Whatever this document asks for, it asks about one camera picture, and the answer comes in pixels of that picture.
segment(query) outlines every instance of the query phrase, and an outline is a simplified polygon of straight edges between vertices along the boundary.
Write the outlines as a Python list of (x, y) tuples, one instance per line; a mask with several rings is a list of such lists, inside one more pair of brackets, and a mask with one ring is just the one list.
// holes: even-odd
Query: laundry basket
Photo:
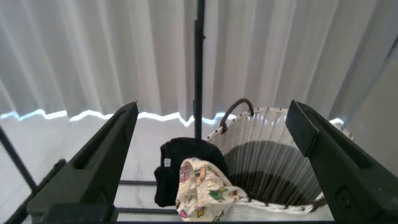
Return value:
[[(241, 103), (246, 103), (249, 111), (227, 124), (227, 117)], [(274, 220), (270, 214), (278, 213), (282, 216), (277, 220), (333, 219), (310, 161), (297, 149), (285, 125), (286, 115), (287, 109), (254, 109), (243, 98), (228, 109), (220, 127), (206, 137), (222, 152), (231, 183), (250, 198), (232, 206), (230, 216)]]

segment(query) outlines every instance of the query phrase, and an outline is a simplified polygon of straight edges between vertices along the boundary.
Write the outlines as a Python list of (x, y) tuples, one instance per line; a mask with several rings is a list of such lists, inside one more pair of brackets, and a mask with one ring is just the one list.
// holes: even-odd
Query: pleated curtain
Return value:
[[(196, 1), (0, 1), (0, 114), (193, 112)], [(398, 1), (207, 0), (203, 116), (292, 99), (349, 120), (396, 41)]]

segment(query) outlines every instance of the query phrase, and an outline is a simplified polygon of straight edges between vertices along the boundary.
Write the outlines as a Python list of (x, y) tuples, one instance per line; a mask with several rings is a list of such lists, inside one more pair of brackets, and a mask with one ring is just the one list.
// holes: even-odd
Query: white tile floor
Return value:
[[(0, 119), (0, 125), (24, 161), (34, 180), (39, 183), (61, 158), (70, 160), (99, 130), (106, 120), (87, 116), (69, 122), (66, 117), (44, 119), (33, 116), (23, 121), (15, 118)], [(203, 125), (204, 137), (214, 129)], [(185, 127), (178, 119), (156, 121), (142, 118), (137, 121), (121, 179), (155, 180), (153, 172), (160, 163), (159, 147), (166, 141), (193, 137), (193, 123)], [(30, 194), (18, 170), (0, 146), (0, 222), (6, 221)], [(116, 196), (117, 207), (157, 208), (154, 187), (121, 186)], [(121, 215), (120, 220), (179, 220), (173, 215)]]

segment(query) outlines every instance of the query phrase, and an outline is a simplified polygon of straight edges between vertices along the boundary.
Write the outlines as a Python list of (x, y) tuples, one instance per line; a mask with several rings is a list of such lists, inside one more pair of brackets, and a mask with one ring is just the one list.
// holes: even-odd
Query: clothing tag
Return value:
[(172, 160), (169, 158), (164, 159), (164, 167), (170, 167)]

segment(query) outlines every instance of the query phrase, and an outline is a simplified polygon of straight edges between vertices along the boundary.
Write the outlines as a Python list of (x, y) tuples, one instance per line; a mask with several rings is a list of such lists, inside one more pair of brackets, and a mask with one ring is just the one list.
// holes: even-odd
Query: white patterned cloth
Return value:
[(245, 198), (244, 190), (232, 186), (214, 164), (197, 158), (182, 162), (175, 204), (183, 221), (220, 221), (234, 202)]

